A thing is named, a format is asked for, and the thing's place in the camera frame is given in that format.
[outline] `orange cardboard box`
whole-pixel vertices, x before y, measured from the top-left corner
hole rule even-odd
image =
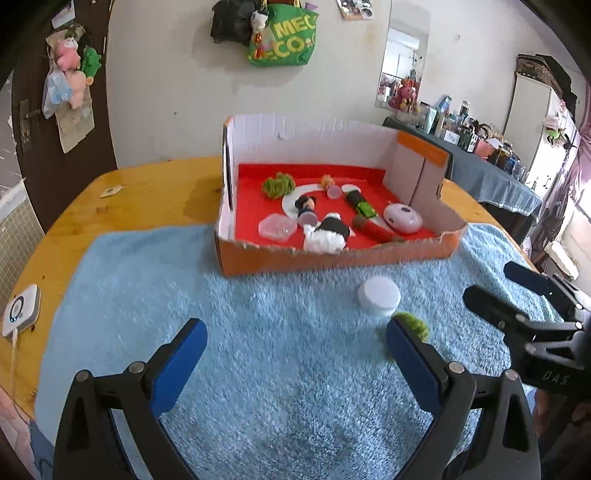
[[[449,154],[406,132],[344,120],[237,115],[223,130],[224,187],[215,240],[226,276],[395,264],[447,258],[466,222],[440,199]],[[315,254],[293,247],[261,246],[235,238],[238,165],[329,164],[385,170],[384,186],[423,217],[435,238]]]

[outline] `blue fuzzy blanket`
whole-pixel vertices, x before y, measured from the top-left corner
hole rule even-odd
[[[207,349],[161,419],[200,479],[391,480],[431,415],[386,354],[388,319],[357,305],[358,285],[390,276],[402,292],[400,310],[428,323],[429,342],[445,360],[498,375],[509,367],[507,348],[500,332],[465,309],[466,287],[483,285],[533,319],[558,319],[545,299],[504,278],[509,260],[524,262],[501,231],[470,225],[448,260],[225,278],[211,226],[102,236],[56,311],[37,423],[54,442],[78,370],[122,372],[197,317],[209,330]],[[472,415],[458,450],[475,423]],[[149,478],[145,466],[136,468]]]

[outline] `door handle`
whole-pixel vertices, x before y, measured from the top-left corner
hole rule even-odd
[[[29,122],[29,119],[39,115],[41,110],[37,109],[30,112],[28,98],[22,100],[21,103],[19,103],[18,110],[21,123],[21,148],[23,153],[27,153],[33,148],[33,144],[31,142],[31,122]]]

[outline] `green plush toy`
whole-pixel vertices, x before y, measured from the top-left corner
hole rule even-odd
[[[86,47],[84,50],[84,59],[82,60],[82,66],[80,70],[86,75],[86,84],[92,85],[96,72],[102,67],[100,60],[102,55],[99,55],[96,50],[92,47]]]
[[[288,195],[296,189],[296,183],[291,175],[279,172],[275,178],[269,177],[262,184],[262,191],[271,200]]]
[[[423,343],[429,340],[429,327],[424,321],[416,318],[412,313],[399,312],[395,313],[394,317],[406,323]]]

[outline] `green yarn ball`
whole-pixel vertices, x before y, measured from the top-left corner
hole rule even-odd
[[[404,323],[406,323],[423,343],[429,340],[429,327],[424,321],[416,318],[412,313],[395,313],[394,317],[397,320],[402,320]]]
[[[262,184],[262,191],[271,200],[277,200],[290,194],[296,189],[296,183],[291,175],[279,172],[275,178],[269,177]]]

